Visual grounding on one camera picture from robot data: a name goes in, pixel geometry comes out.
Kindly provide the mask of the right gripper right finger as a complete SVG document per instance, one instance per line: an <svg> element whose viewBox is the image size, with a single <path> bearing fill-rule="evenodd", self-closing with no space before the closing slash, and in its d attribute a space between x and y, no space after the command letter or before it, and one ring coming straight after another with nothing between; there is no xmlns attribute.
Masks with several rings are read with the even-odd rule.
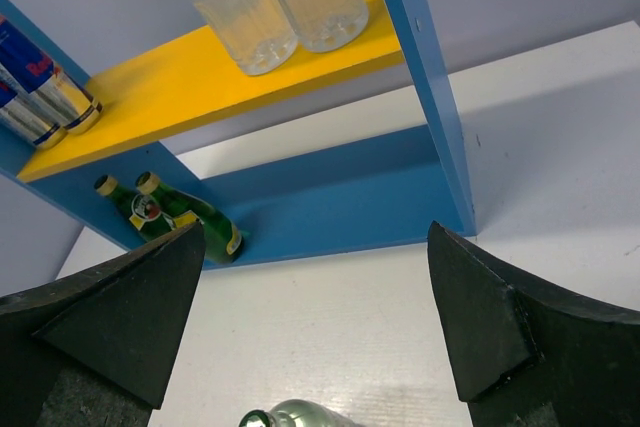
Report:
<svg viewBox="0 0 640 427"><path fill-rule="evenodd" d="M441 224L431 286L475 426L636 426L639 314L494 257Z"/></svg>

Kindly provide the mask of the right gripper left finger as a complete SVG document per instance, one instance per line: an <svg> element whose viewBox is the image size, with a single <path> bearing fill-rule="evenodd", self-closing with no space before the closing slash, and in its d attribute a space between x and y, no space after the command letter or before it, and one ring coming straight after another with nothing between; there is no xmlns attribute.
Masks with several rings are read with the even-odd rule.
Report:
<svg viewBox="0 0 640 427"><path fill-rule="evenodd" d="M1 299L4 426L145 426L204 262L200 224Z"/></svg>

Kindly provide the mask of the green glass bottle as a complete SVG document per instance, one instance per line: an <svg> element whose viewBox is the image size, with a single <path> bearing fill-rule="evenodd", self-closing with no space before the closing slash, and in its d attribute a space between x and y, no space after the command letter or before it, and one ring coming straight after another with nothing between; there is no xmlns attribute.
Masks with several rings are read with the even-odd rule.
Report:
<svg viewBox="0 0 640 427"><path fill-rule="evenodd" d="M94 183L95 191L115 205L119 214L145 241L155 240L172 231L156 201L121 185L112 175L102 175Z"/></svg>
<svg viewBox="0 0 640 427"><path fill-rule="evenodd" d="M176 228L200 223L204 229L206 258L210 261L217 265L231 264L242 252L241 231L213 205L171 187L150 171L139 175L136 188L151 196Z"/></svg>

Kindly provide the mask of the clear glass bottle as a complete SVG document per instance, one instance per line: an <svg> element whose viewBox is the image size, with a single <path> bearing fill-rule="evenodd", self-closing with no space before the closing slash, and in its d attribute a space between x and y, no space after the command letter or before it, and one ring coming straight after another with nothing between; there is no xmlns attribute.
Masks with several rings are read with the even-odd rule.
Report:
<svg viewBox="0 0 640 427"><path fill-rule="evenodd" d="M271 409L247 412L239 427L357 427L358 423L318 403L285 400Z"/></svg>

